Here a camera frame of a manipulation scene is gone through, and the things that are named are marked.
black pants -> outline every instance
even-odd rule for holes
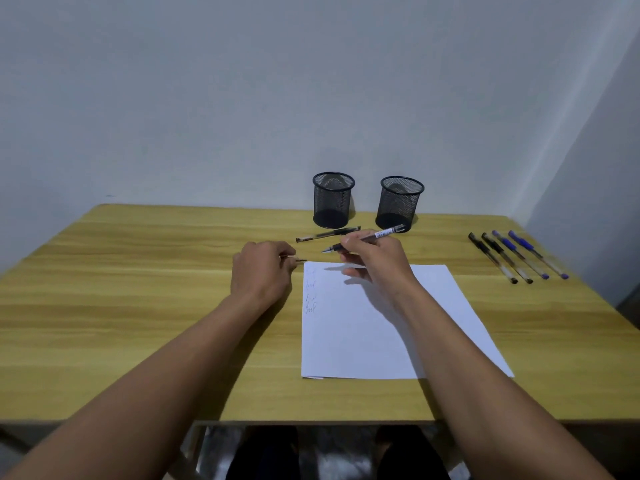
[[[378,467],[378,480],[448,480],[442,460],[420,428],[381,428],[383,440],[391,444]],[[236,453],[227,480],[300,480],[296,430],[290,427],[260,428]]]

pen holder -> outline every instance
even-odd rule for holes
[[[424,192],[424,185],[409,177],[385,177],[380,181],[382,193],[376,225],[380,229],[404,224],[404,231],[411,229],[418,198]]]
[[[314,183],[314,222],[320,227],[338,229],[349,222],[349,202],[355,180],[336,171],[318,173]]]

person's right arm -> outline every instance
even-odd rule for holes
[[[412,331],[429,385],[474,478],[611,480],[607,471],[453,322],[416,280],[402,244],[348,234],[348,276],[375,283]]]

desk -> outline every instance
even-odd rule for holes
[[[246,241],[294,242],[301,210],[101,205],[0,280],[0,421],[67,418],[215,307]],[[358,212],[350,225],[375,227]],[[561,420],[640,419],[640,332],[576,276],[510,284],[467,234],[507,217],[420,215],[409,261],[446,264],[515,380]],[[300,243],[302,258],[335,239]],[[431,420],[418,381],[302,379],[302,270],[271,322],[247,335],[200,420]]]

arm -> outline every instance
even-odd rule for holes
[[[291,286],[285,242],[249,242],[234,256],[231,295],[117,380],[14,468],[18,479],[162,478],[198,398],[252,323]]]
[[[348,276],[373,281],[404,316],[444,418],[478,479],[609,479],[607,471],[560,423],[496,367],[416,280],[392,237],[375,244],[342,238],[363,268]]]

